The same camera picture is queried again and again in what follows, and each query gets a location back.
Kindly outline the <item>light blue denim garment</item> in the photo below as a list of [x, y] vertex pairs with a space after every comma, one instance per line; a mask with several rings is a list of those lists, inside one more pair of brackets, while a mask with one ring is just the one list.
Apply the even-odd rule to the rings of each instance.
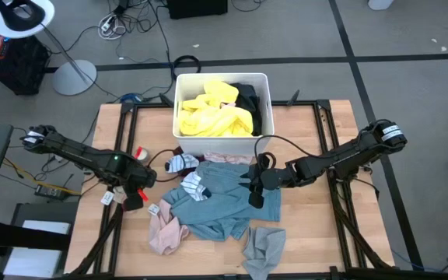
[[250, 220], [278, 222], [281, 218], [281, 192], [264, 191], [264, 205], [255, 208], [249, 204], [250, 192], [241, 184], [247, 165], [213, 163], [205, 161], [196, 168], [211, 197], [195, 201], [182, 185], [168, 191], [163, 200], [170, 204], [171, 213], [201, 240], [222, 242], [228, 237], [240, 239], [249, 227]]

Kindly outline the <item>white power strip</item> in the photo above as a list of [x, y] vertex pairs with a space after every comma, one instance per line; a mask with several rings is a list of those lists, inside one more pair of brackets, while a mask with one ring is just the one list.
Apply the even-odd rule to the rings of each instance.
[[103, 40], [117, 40], [127, 33], [127, 28], [122, 20], [110, 13], [103, 17], [98, 24], [98, 35]]

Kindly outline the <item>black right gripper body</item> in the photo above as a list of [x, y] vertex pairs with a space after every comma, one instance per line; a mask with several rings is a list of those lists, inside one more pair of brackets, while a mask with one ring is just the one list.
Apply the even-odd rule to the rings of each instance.
[[262, 208], [264, 205], [263, 190], [273, 191], [289, 180], [287, 169], [262, 169], [259, 165], [254, 164], [249, 167], [248, 173], [251, 184], [248, 201], [255, 208]]

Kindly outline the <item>black power adapter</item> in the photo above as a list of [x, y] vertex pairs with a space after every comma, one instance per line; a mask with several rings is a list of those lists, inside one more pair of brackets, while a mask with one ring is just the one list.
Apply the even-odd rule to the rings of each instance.
[[63, 201], [69, 196], [69, 193], [66, 191], [58, 190], [55, 188], [45, 187], [43, 185], [38, 184], [34, 194], [38, 197], [48, 198], [52, 200]]

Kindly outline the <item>white navy striped garment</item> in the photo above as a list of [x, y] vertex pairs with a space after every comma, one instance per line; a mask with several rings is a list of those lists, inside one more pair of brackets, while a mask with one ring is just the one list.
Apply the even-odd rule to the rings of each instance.
[[196, 168], [199, 160], [191, 154], [182, 153], [170, 158], [165, 164], [167, 173], [179, 173], [185, 169]]
[[212, 196], [210, 190], [201, 184], [201, 177], [196, 171], [189, 173], [180, 185], [195, 201], [204, 201]]

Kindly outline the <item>white perforated plastic basket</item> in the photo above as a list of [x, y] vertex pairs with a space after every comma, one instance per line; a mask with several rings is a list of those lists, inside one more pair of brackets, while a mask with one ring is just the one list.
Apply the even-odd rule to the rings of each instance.
[[[188, 137], [180, 133], [178, 117], [182, 110], [182, 102], [192, 100], [204, 93], [204, 83], [222, 81], [228, 84], [243, 83], [252, 85], [260, 97], [263, 118], [262, 135], [252, 137]], [[252, 156], [262, 152], [267, 139], [260, 140], [263, 135], [275, 133], [268, 77], [263, 73], [191, 73], [177, 76], [175, 84], [173, 135], [185, 153], [202, 155], [205, 152], [217, 152], [229, 155]]]

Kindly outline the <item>black equipment case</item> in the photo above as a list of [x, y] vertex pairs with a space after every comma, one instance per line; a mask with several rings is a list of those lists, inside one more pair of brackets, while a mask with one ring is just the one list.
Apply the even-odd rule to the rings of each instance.
[[0, 60], [0, 82], [17, 96], [39, 93], [50, 55], [35, 37], [5, 38], [6, 53]]

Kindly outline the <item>white floor lamp stand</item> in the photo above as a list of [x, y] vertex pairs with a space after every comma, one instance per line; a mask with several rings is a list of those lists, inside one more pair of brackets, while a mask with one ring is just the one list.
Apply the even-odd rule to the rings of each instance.
[[63, 96], [75, 96], [96, 81], [96, 66], [87, 60], [75, 60], [48, 29], [55, 16], [51, 0], [0, 0], [0, 35], [23, 39], [43, 32], [58, 48], [66, 62], [53, 74], [53, 88]]

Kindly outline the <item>white floor object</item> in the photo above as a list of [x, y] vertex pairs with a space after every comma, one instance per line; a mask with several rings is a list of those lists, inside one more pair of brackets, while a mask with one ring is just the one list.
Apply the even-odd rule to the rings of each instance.
[[368, 6], [375, 11], [388, 9], [394, 0], [368, 0]]

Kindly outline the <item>maroon garment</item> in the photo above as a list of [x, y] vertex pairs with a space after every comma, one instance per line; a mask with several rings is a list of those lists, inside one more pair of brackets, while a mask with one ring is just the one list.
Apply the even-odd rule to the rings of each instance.
[[[173, 150], [173, 155], [174, 155], [174, 156], [175, 156], [175, 155], [182, 154], [182, 153], [185, 153], [185, 152], [183, 151], [183, 149], [182, 149], [180, 146], [178, 146], [177, 148], [175, 148], [175, 149]], [[194, 156], [194, 157], [196, 157], [196, 158], [199, 160], [199, 164], [200, 164], [201, 162], [205, 161], [204, 156]], [[196, 168], [185, 169], [185, 170], [183, 170], [183, 171], [180, 171], [178, 174], [180, 174], [182, 177], [185, 177], [185, 176], [187, 176], [189, 173], [195, 171]]]

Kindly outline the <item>light grey garment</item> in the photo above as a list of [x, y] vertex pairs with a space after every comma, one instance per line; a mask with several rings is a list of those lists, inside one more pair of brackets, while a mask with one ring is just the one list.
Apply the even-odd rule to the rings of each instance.
[[286, 231], [280, 228], [256, 227], [248, 229], [242, 263], [252, 280], [267, 280], [282, 258]]

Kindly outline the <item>yellow garment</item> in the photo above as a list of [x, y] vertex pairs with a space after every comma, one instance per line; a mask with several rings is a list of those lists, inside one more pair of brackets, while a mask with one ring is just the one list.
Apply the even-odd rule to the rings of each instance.
[[204, 93], [182, 102], [180, 133], [188, 137], [252, 137], [253, 117], [238, 107], [239, 90], [222, 81], [204, 83]]

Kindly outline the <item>dark charcoal elastic-waist shorts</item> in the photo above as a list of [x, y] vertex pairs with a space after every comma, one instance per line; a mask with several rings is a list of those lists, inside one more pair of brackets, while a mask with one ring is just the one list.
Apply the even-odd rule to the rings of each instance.
[[234, 103], [236, 104], [236, 112], [238, 113], [239, 120], [244, 126], [244, 134], [253, 136], [262, 135], [263, 118], [260, 107], [261, 100], [255, 88], [252, 85], [243, 83], [232, 83], [231, 86], [238, 91]]

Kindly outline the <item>grey cabinet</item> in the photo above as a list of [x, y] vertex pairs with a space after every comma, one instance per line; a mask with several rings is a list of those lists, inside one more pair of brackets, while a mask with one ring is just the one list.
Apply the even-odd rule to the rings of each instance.
[[[76, 202], [18, 204], [14, 226], [70, 234], [75, 221]], [[61, 250], [14, 247], [0, 260], [0, 280], [53, 278], [63, 275], [66, 253]]]

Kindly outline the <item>light pink garment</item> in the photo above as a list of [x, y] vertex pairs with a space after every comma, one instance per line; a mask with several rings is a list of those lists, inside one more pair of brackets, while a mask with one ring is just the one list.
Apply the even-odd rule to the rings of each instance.
[[161, 199], [156, 205], [159, 206], [157, 216], [149, 213], [149, 246], [158, 255], [168, 255], [177, 250], [190, 231], [171, 214], [171, 205], [167, 201]]

